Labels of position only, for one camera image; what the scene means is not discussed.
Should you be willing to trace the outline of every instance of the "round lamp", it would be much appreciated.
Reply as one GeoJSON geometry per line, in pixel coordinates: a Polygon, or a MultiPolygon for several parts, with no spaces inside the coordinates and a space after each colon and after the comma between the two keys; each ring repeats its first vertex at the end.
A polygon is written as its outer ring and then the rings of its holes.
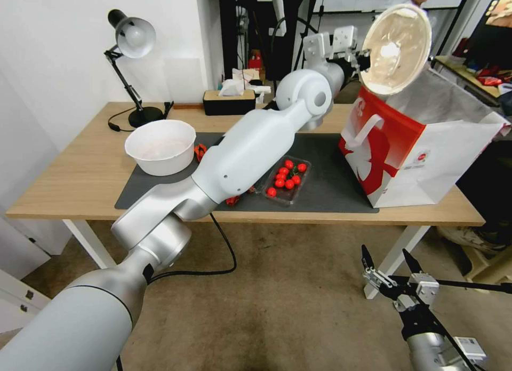
{"type": "Polygon", "coordinates": [[[116,29],[117,47],[123,55],[138,59],[153,49],[156,32],[148,21],[127,17],[120,10],[111,10],[108,21],[116,29]]]}
{"type": "MultiPolygon", "coordinates": [[[[142,106],[142,100],[136,90],[126,82],[116,65],[116,60],[121,56],[138,59],[147,55],[155,45],[155,29],[146,20],[128,17],[117,9],[108,13],[108,21],[116,30],[116,45],[105,51],[105,56],[112,64],[136,106],[136,110],[128,116],[128,122],[132,127],[140,127],[155,120],[165,119],[166,114],[159,108],[142,106]]],[[[108,125],[115,131],[121,130],[120,127],[110,122],[108,125]]]]}
{"type": "Polygon", "coordinates": [[[382,96],[396,94],[423,70],[432,43],[432,28],[421,8],[395,5],[372,24],[362,49],[369,49],[371,68],[361,72],[362,83],[382,96]]]}

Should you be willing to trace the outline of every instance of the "lamp base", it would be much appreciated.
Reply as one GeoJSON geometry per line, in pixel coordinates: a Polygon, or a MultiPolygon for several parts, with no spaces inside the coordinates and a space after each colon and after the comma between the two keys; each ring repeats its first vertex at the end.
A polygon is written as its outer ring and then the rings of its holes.
{"type": "Polygon", "coordinates": [[[128,122],[135,128],[155,120],[163,119],[165,119],[165,115],[156,107],[144,107],[142,111],[136,109],[128,116],[128,122]]]}

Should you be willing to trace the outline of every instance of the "tissue box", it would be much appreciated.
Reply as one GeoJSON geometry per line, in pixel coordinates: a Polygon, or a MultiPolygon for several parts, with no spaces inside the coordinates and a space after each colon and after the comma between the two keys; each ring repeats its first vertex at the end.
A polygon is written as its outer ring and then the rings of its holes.
{"type": "Polygon", "coordinates": [[[245,90],[241,96],[219,96],[219,92],[204,92],[203,105],[206,115],[245,115],[256,108],[256,95],[253,90],[245,90]]]}

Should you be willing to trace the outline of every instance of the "white table leg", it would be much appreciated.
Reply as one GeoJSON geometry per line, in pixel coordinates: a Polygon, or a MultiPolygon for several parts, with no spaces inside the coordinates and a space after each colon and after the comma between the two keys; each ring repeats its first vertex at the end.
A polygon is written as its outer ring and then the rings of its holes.
{"type": "MultiPolygon", "coordinates": [[[[380,264],[379,270],[386,275],[392,275],[405,260],[402,249],[405,248],[411,252],[429,228],[430,226],[407,226],[380,264]]],[[[366,299],[373,299],[378,293],[370,284],[366,284],[364,287],[366,299]]]]}
{"type": "Polygon", "coordinates": [[[101,244],[101,241],[89,227],[87,221],[70,219],[63,219],[62,221],[100,268],[116,266],[116,262],[112,259],[103,244],[101,244]]]}

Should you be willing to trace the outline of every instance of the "wooden table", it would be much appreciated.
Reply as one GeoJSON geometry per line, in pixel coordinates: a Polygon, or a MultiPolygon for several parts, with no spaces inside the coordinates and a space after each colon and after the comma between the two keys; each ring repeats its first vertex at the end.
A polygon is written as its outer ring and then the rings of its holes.
{"type": "MultiPolygon", "coordinates": [[[[148,105],[163,108],[162,104],[148,105]]],[[[107,119],[130,107],[130,103],[108,103],[7,211],[7,216],[62,219],[101,268],[115,265],[86,220],[116,220],[123,213],[115,209],[114,204],[135,162],[124,152],[124,141],[129,134],[110,130],[107,119]]],[[[351,105],[335,104],[315,132],[340,132],[350,108],[351,105]]],[[[127,115],[115,119],[122,128],[129,127],[127,115]]],[[[210,117],[199,109],[173,109],[169,118],[186,121],[197,132],[224,132],[240,116],[210,117]]],[[[389,274],[403,261],[402,248],[414,248],[430,226],[480,226],[484,223],[457,187],[437,205],[382,208],[377,214],[216,211],[214,215],[220,222],[407,225],[379,267],[389,274]]],[[[376,291],[371,292],[371,287],[366,291],[368,297],[376,294],[376,291]]]]}
{"type": "Polygon", "coordinates": [[[483,96],[485,101],[489,101],[493,106],[499,106],[498,98],[500,97],[500,91],[498,90],[498,87],[483,85],[475,76],[466,70],[464,65],[458,65],[450,62],[449,56],[436,56],[434,59],[434,66],[437,64],[440,65],[440,68],[438,69],[439,72],[441,72],[442,69],[449,70],[457,78],[460,78],[464,83],[467,83],[472,92],[476,91],[477,94],[483,96]]]}

